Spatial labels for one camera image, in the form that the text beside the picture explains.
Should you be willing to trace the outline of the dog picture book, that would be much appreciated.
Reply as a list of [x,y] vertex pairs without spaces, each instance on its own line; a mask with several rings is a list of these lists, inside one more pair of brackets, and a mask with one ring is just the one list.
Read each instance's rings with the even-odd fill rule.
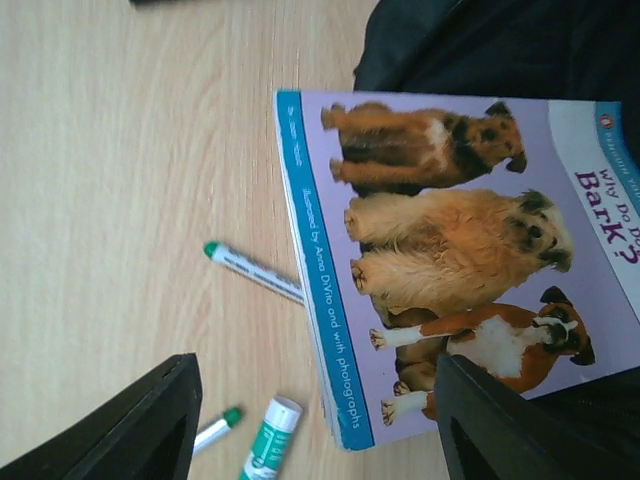
[[618,101],[273,98],[337,445],[436,428],[438,361],[527,398],[639,369],[639,166]]

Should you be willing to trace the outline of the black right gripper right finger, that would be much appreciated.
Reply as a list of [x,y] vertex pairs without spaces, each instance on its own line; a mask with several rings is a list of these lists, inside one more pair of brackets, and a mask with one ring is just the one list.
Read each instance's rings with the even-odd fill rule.
[[636,479],[639,370],[526,400],[443,355],[437,423],[453,479]]

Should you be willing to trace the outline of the black student backpack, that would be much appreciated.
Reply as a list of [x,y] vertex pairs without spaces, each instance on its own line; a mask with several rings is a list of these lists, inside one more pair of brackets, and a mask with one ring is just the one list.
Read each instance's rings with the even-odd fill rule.
[[358,91],[621,105],[639,156],[635,1],[381,1],[354,70]]

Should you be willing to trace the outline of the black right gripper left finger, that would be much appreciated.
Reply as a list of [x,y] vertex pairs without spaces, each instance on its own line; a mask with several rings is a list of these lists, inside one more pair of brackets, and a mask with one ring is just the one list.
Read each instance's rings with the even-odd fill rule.
[[196,355],[173,355],[76,424],[3,466],[1,477],[185,479],[201,402]]

